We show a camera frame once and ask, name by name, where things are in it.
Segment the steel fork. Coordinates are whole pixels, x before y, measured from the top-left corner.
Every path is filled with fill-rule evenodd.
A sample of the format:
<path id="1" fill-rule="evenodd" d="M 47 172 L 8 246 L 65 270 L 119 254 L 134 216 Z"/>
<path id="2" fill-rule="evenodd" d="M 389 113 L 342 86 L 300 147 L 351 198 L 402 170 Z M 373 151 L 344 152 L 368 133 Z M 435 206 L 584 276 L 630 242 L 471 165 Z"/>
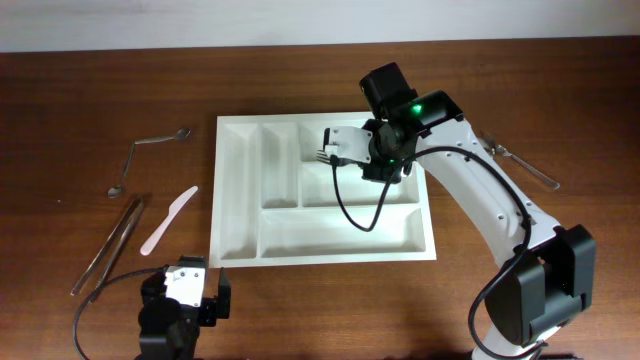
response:
<path id="1" fill-rule="evenodd" d="M 502 156 L 502 157 L 505 157 L 505 158 L 509 158 L 509 159 L 515 161 L 520 166 L 522 166 L 527 171 L 529 171 L 532 175 L 537 177 L 540 181 L 542 181 L 546 186 L 548 186 L 552 190 L 559 190 L 560 189 L 560 183 L 559 182 L 553 180 L 552 178 L 550 178 L 549 176 L 545 175 L 544 173 L 542 173 L 541 171 L 539 171 L 538 169 L 536 169 L 535 167 L 533 167 L 529 163 L 527 163 L 524 160 L 522 160 L 517 155 L 511 153 L 506 147 L 504 147 L 503 145 L 499 144 L 496 141 L 496 139 L 493 136 L 491 136 L 490 134 L 488 134 L 486 132 L 481 132 L 478 140 L 481 143 L 481 145 L 484 148 L 484 150 L 491 157 L 495 157 L 496 155 L 498 155 L 498 156 Z"/>
<path id="2" fill-rule="evenodd" d="M 316 151 L 316 160 L 323 164 L 327 164 L 327 165 L 331 164 L 330 156 L 323 150 Z"/>

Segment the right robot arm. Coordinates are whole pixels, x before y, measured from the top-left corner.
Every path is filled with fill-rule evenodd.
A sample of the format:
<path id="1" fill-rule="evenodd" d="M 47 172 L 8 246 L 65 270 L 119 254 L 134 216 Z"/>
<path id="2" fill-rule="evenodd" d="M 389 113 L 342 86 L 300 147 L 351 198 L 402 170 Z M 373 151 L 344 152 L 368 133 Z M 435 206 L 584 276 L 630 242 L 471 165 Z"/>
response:
<path id="1" fill-rule="evenodd" d="M 473 301 L 491 319 L 474 359 L 537 359 L 547 339 L 592 303 L 596 243 L 582 225 L 561 226 L 482 148 L 463 111 L 443 91 L 419 95 L 390 63 L 359 82 L 373 117 L 366 180 L 397 183 L 418 163 L 476 226 L 498 273 Z"/>

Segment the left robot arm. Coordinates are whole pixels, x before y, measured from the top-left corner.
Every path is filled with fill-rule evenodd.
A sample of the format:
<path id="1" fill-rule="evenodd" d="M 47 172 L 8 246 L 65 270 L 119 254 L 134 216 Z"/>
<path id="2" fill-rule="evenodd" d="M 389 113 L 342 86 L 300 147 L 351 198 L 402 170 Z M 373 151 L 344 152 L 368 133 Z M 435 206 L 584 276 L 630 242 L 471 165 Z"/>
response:
<path id="1" fill-rule="evenodd" d="M 230 317 L 232 286 L 226 272 L 220 271 L 213 297 L 204 295 L 206 282 L 206 259 L 182 256 L 142 283 L 141 359 L 193 359 L 201 329 Z"/>

